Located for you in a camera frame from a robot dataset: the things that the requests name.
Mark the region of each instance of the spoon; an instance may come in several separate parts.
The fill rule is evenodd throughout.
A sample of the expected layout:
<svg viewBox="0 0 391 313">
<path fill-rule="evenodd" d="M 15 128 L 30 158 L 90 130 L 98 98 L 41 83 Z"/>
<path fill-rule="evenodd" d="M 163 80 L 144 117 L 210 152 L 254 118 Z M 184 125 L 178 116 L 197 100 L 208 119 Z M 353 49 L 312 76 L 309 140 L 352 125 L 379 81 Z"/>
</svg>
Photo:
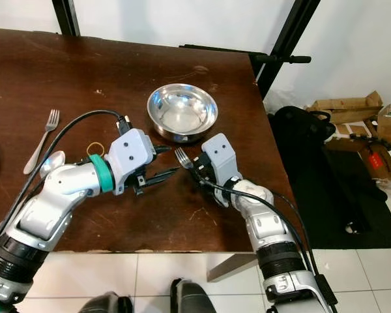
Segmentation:
<svg viewBox="0 0 391 313">
<path fill-rule="evenodd" d="M 65 164 L 65 153 L 64 151 L 56 151 L 52 153 L 43 163 L 39 170 L 40 178 L 44 178 L 53 171 L 55 168 Z"/>
</svg>

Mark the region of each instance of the scratch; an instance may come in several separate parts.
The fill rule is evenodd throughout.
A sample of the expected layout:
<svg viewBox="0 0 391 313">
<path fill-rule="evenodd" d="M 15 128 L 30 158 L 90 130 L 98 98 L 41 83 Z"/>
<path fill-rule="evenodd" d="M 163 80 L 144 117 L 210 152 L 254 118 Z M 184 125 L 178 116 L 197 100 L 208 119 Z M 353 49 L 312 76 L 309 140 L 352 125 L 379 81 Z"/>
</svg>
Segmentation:
<svg viewBox="0 0 391 313">
<path fill-rule="evenodd" d="M 214 218 L 211 217 L 211 215 L 209 214 L 209 212 L 207 212 L 207 210 L 206 210 L 204 207 L 202 207 L 202 209 L 204 210 L 204 212 L 206 213 L 206 215 L 207 215 L 209 218 L 211 218 L 211 220 L 213 221 L 214 225 L 217 226 L 216 221 L 214 220 Z"/>
<path fill-rule="evenodd" d="M 88 218 L 88 217 L 85 217 L 83 216 L 83 218 L 85 218 L 86 220 L 89 220 L 90 222 L 92 222 L 95 226 L 98 226 L 100 228 L 103 229 L 103 226 L 101 226 L 100 224 L 96 223 L 94 220 L 92 220 L 91 218 Z"/>
<path fill-rule="evenodd" d="M 209 69 L 207 67 L 204 67 L 203 65 L 196 65 L 195 67 L 193 67 L 193 69 L 198 74 L 207 74 L 209 72 Z"/>
<path fill-rule="evenodd" d="M 113 227 L 116 227 L 115 223 L 113 223 L 111 220 L 109 220 L 107 217 L 105 217 L 104 215 L 100 214 L 100 213 L 97 213 L 97 215 L 101 218 L 103 218 L 105 221 L 107 221 L 109 224 L 111 224 Z"/>
<path fill-rule="evenodd" d="M 27 43 L 31 44 L 32 46 L 34 46 L 36 49 L 39 49 L 39 50 L 42 50 L 42 51 L 45 51 L 45 52 L 48 52 L 48 53 L 52 53 L 52 54 L 57 54 L 57 55 L 62 55 L 62 56 L 65 56 L 66 57 L 66 54 L 59 51 L 59 50 L 56 50 L 56 49 L 53 49 L 53 48 L 50 48 L 50 47 L 47 47 L 43 44 L 39 44 L 37 42 L 34 42 L 33 40 L 31 40 L 30 38 L 26 37 L 26 36 L 23 36 L 23 39 L 24 41 L 26 41 Z"/>
<path fill-rule="evenodd" d="M 191 72 L 191 73 L 188 73 L 188 74 L 185 74 L 185 75 L 165 77 L 165 79 L 168 80 L 168 83 L 171 83 L 171 82 L 177 82 L 179 80 L 185 80 L 186 78 L 189 78 L 189 77 L 192 77 L 192 76 L 195 76 L 195 75 L 197 75 L 196 72 Z"/>
<path fill-rule="evenodd" d="M 192 215 L 188 220 L 192 220 L 193 217 L 194 217 L 198 212 L 200 212 L 200 211 L 204 211 L 204 213 L 206 213 L 206 215 L 213 221 L 214 225 L 217 226 L 217 223 L 216 223 L 216 221 L 214 220 L 214 218 L 211 217 L 211 215 L 209 214 L 209 212 L 207 212 L 207 210 L 206 210 L 204 207 L 202 207 L 201 209 L 195 210 L 195 211 L 193 212 L 193 215 Z"/>
<path fill-rule="evenodd" d="M 194 215 L 196 215 L 196 214 L 197 214 L 198 212 L 200 212 L 201 210 L 203 210 L 203 208 L 198 209 L 198 210 L 195 210 L 194 213 L 193 213 L 193 215 L 192 215 L 188 220 L 192 220 L 193 217 L 194 217 Z"/>
<path fill-rule="evenodd" d="M 10 194 L 8 194 L 7 189 L 0 182 L 0 189 L 6 194 L 6 196 L 11 200 Z"/>
</svg>

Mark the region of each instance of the metal bowl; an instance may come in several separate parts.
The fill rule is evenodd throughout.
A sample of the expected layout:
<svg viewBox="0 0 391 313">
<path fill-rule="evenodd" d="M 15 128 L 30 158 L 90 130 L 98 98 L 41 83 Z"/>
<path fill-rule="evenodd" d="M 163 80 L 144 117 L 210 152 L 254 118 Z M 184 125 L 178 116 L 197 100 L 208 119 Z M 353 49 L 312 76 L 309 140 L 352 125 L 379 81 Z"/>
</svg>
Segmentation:
<svg viewBox="0 0 391 313">
<path fill-rule="evenodd" d="M 200 139 L 217 119 L 213 98 L 185 83 L 172 83 L 155 90 L 148 99 L 148 114 L 155 130 L 178 143 Z"/>
</svg>

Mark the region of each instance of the black cable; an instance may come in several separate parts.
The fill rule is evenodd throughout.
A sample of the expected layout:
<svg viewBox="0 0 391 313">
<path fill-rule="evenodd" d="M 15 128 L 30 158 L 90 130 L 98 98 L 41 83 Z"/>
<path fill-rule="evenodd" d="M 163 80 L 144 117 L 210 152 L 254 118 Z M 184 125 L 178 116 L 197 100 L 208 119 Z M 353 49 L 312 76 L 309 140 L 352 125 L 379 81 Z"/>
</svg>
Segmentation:
<svg viewBox="0 0 391 313">
<path fill-rule="evenodd" d="M 294 213 L 296 214 L 298 220 L 300 221 L 300 224 L 301 224 L 301 228 L 302 228 L 302 231 L 303 231 L 303 234 L 304 234 L 304 237 L 306 239 L 306 244 L 309 248 L 309 254 L 310 254 L 310 260 L 311 260 L 311 265 L 313 266 L 313 270 L 314 270 L 314 275 L 318 275 L 319 274 L 319 270 L 317 268 L 317 264 L 315 262 L 315 259 L 314 259 L 314 254 L 313 254 L 313 249 L 311 249 L 311 245 L 310 245 L 310 238 L 308 237 L 308 233 L 307 233 L 307 230 L 306 230 L 306 226 L 304 224 L 304 222 L 302 221 L 302 218 L 300 216 L 300 213 L 298 211 L 298 209 L 294 206 L 294 204 L 289 201 L 289 199 L 287 197 L 285 197 L 283 194 L 280 194 L 278 192 L 275 192 L 273 190 L 270 190 L 273 195 L 281 198 L 283 201 L 285 201 L 286 203 L 288 203 L 288 205 L 290 206 L 290 208 L 294 211 Z"/>
<path fill-rule="evenodd" d="M 34 196 L 34 193 L 39 189 L 39 187 L 44 183 L 46 179 L 46 176 L 41 178 L 40 181 L 32 188 L 32 190 L 27 194 L 27 196 L 25 197 L 25 199 L 23 200 L 23 203 L 20 207 L 23 207 L 25 205 L 26 202 L 28 202 L 33 196 Z"/>
<path fill-rule="evenodd" d="M 338 313 L 335 305 L 330 305 L 330 308 L 332 309 L 333 313 Z"/>
<path fill-rule="evenodd" d="M 280 219 L 283 220 L 283 222 L 289 228 L 290 232 L 293 234 L 295 241 L 297 242 L 297 244 L 300 247 L 301 254 L 302 254 L 303 258 L 304 258 L 304 262 L 306 263 L 307 270 L 311 271 L 310 261 L 308 259 L 308 256 L 307 256 L 307 253 L 306 253 L 306 249 L 304 248 L 304 245 L 302 243 L 300 235 L 298 234 L 297 230 L 294 228 L 292 223 L 290 223 L 290 221 L 275 206 L 273 206 L 267 200 L 264 200 L 264 199 L 262 199 L 260 197 L 254 196 L 253 194 L 249 194 L 247 192 L 226 188 L 226 187 L 214 184 L 214 183 L 212 183 L 212 182 L 202 178 L 199 175 L 197 175 L 197 176 L 199 178 L 200 184 L 202 184 L 202 185 L 207 185 L 207 186 L 210 186 L 212 188 L 219 189 L 221 191 L 226 191 L 226 192 L 231 193 L 231 194 L 235 194 L 235 195 L 238 195 L 238 196 L 243 196 L 243 197 L 248 197 L 248 198 L 254 199 L 254 200 L 259 201 L 262 204 L 266 205 L 269 209 L 271 209 L 275 214 L 277 214 L 280 217 Z"/>
<path fill-rule="evenodd" d="M 52 143 L 48 147 L 48 150 L 46 150 L 46 152 L 44 153 L 44 156 L 43 156 L 42 160 L 39 162 L 39 164 L 36 166 L 36 168 L 30 174 L 29 178 L 26 180 L 26 182 L 23 185 L 22 189 L 20 190 L 18 196 L 16 197 L 16 200 L 14 200 L 14 203 L 12 204 L 10 209 L 8 210 L 5 218 L 3 219 L 3 221 L 2 221 L 2 223 L 0 225 L 0 235 L 3 232 L 3 230 L 6 228 L 6 226 L 7 226 L 8 222 L 9 222 L 9 220 L 11 219 L 13 213 L 16 211 L 16 209 L 18 207 L 18 204 L 21 202 L 21 200 L 22 200 L 23 196 L 25 195 L 27 189 L 29 188 L 30 184 L 32 183 L 33 179 L 35 178 L 35 175 L 39 172 L 40 167 L 43 165 L 43 163 L 45 163 L 46 159 L 49 157 L 49 155 L 51 154 L 51 152 L 53 151 L 55 146 L 58 144 L 59 140 L 61 140 L 61 138 L 65 135 L 65 133 L 68 132 L 70 130 L 70 128 L 72 128 L 75 124 L 77 124 L 78 122 L 80 122 L 81 120 L 83 120 L 83 119 L 85 119 L 87 117 L 90 117 L 92 115 L 97 115 L 97 114 L 114 115 L 114 116 L 116 116 L 118 121 L 120 121 L 121 119 L 124 119 L 124 117 L 121 114 L 117 113 L 116 111 L 112 111 L 112 110 L 94 110 L 94 111 L 90 111 L 90 112 L 87 112 L 87 113 L 84 113 L 84 114 L 78 116 L 77 118 L 73 119 L 69 124 L 67 124 L 67 126 L 65 126 L 58 133 L 58 135 L 55 137 L 55 139 L 52 141 Z"/>
</svg>

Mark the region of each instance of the dark brown table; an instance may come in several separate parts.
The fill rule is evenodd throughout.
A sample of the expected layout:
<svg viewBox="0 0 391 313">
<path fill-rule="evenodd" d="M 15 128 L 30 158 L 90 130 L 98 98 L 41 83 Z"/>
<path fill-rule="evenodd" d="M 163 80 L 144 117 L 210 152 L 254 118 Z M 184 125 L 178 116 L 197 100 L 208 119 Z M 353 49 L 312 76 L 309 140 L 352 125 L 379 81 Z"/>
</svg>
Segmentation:
<svg viewBox="0 0 391 313">
<path fill-rule="evenodd" d="M 175 146 L 153 130 L 146 103 L 156 88 L 177 82 L 196 85 L 217 102 L 218 120 L 205 139 L 223 132 L 243 176 L 293 199 L 247 55 L 0 30 L 0 220 L 26 180 L 23 167 L 51 109 L 61 111 L 57 130 L 82 113 L 107 108 L 128 115 L 154 144 Z M 65 151 L 68 162 L 86 156 L 91 142 L 107 150 L 117 137 L 114 122 L 110 116 L 86 119 L 57 149 Z M 200 153 L 202 142 L 185 147 L 191 157 Z M 178 166 L 173 152 L 165 153 L 148 173 L 172 166 Z M 276 205 L 299 229 L 289 207 L 279 200 Z M 143 249 L 252 251 L 239 212 L 204 198 L 185 170 L 141 196 L 128 190 L 85 201 L 56 248 Z"/>
</svg>

